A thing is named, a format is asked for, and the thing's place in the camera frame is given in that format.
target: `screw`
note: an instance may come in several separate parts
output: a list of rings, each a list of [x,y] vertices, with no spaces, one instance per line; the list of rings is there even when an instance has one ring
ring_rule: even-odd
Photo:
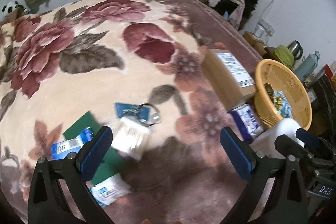
[[[44,163],[44,161],[45,161],[45,157],[39,157],[39,159],[37,160],[37,162],[38,162],[39,164]]]
[[[288,159],[289,159],[290,161],[295,161],[295,160],[296,160],[296,158],[295,158],[293,155],[289,155],[289,156],[288,156]]]
[[[67,158],[69,160],[72,160],[74,157],[76,157],[76,152],[70,152],[68,155],[67,155]]]
[[[257,155],[257,157],[259,157],[259,158],[263,158],[263,157],[265,156],[264,152],[262,152],[262,151],[257,151],[257,152],[256,152],[256,155]]]

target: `red flower pattern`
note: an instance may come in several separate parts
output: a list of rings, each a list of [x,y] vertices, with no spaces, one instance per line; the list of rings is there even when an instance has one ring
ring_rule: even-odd
[[[14,40],[17,42],[22,42],[28,35],[30,35],[41,23],[41,17],[31,17],[28,16],[20,17],[14,21],[15,31]]]
[[[168,63],[175,51],[173,39],[152,23],[129,25],[123,37],[129,52],[152,63]]]
[[[60,51],[74,39],[72,21],[68,18],[58,23],[46,23],[30,36],[16,55],[16,65],[11,88],[26,94],[30,99],[40,83],[56,74]]]
[[[81,15],[84,24],[97,23],[103,20],[112,22],[140,22],[144,19],[143,12],[148,12],[149,6],[131,0],[107,0],[97,3],[85,10]]]

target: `white packet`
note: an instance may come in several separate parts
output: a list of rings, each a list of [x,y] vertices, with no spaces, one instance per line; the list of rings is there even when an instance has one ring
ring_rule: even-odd
[[[90,189],[101,207],[110,205],[119,197],[131,192],[131,187],[122,180],[120,174],[109,177]]]
[[[122,117],[111,146],[136,160],[141,160],[150,136],[149,127],[141,125],[134,117]]]
[[[248,134],[252,137],[253,140],[264,132],[261,121],[259,121],[258,116],[255,115],[250,105],[244,104],[232,111],[235,111],[239,115],[240,119],[246,127]]]

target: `blue package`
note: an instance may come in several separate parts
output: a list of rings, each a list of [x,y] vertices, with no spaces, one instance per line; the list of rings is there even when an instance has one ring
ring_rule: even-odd
[[[228,111],[235,120],[238,129],[247,143],[252,143],[253,140],[263,132],[261,124],[257,121],[252,108],[244,104],[234,110]]]
[[[121,118],[125,115],[137,116],[138,115],[138,105],[124,104],[124,103],[114,103],[115,112],[117,118]],[[142,106],[139,110],[139,116],[141,119],[148,121],[149,119],[149,107]]]
[[[84,143],[91,141],[92,139],[93,133],[91,128],[84,128],[76,138],[52,144],[51,156],[54,160],[64,159],[70,152],[78,153]]]

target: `panda plush toy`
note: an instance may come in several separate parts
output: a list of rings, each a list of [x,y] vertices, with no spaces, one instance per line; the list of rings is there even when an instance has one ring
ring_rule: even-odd
[[[13,12],[15,9],[17,9],[18,7],[21,7],[23,12],[26,14],[30,13],[30,9],[29,8],[24,8],[22,5],[20,5],[17,0],[11,0],[7,5],[5,5],[2,8],[2,12],[4,13],[4,15],[8,15],[9,13]]]

